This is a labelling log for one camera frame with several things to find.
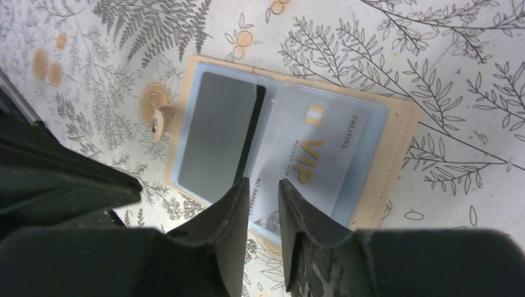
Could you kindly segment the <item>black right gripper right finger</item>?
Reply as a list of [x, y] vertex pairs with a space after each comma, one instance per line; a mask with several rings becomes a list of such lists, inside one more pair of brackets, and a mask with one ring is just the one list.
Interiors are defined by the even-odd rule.
[[279, 183], [292, 296], [523, 296], [524, 253], [487, 229], [350, 230]]

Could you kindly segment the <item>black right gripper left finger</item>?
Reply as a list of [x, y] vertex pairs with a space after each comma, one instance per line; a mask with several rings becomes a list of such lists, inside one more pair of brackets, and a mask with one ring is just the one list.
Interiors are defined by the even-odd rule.
[[2, 296], [240, 296], [249, 179], [179, 227], [24, 228], [1, 242]]

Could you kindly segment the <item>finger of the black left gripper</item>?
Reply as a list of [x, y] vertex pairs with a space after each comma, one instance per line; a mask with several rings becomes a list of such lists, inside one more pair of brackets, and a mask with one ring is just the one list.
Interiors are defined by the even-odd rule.
[[1, 237], [139, 202], [133, 176], [69, 150], [1, 92]]

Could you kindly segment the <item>beige card holder wallet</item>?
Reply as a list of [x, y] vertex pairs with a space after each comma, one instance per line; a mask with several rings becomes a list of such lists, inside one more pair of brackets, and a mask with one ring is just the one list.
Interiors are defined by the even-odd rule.
[[[202, 73], [212, 72], [263, 85], [266, 88], [266, 95], [245, 171], [241, 176], [250, 181], [248, 201], [250, 216], [256, 195], [252, 172], [276, 94], [284, 87], [300, 88], [323, 96], [330, 95], [353, 100], [367, 108], [367, 121], [345, 176], [336, 206], [332, 214], [328, 216], [338, 224], [353, 230], [379, 226], [383, 216], [383, 207], [395, 185], [401, 170], [402, 159], [422, 114], [414, 103], [202, 56], [189, 58], [187, 72], [188, 75], [184, 80], [181, 99], [178, 103], [169, 105], [166, 100], [161, 100], [160, 103], [147, 107], [152, 140], [157, 143], [164, 137], [170, 138], [165, 173], [165, 181], [170, 187], [190, 199], [204, 205], [212, 205], [193, 196], [177, 183], [193, 113], [193, 101]], [[251, 223], [249, 217], [248, 229], [258, 241], [274, 245], [280, 244], [280, 235], [277, 236]]]

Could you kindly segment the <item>black card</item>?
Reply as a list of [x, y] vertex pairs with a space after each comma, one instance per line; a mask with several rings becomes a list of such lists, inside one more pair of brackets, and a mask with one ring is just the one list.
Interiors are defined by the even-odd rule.
[[207, 204], [218, 201], [245, 171], [266, 88], [203, 72], [177, 183]]

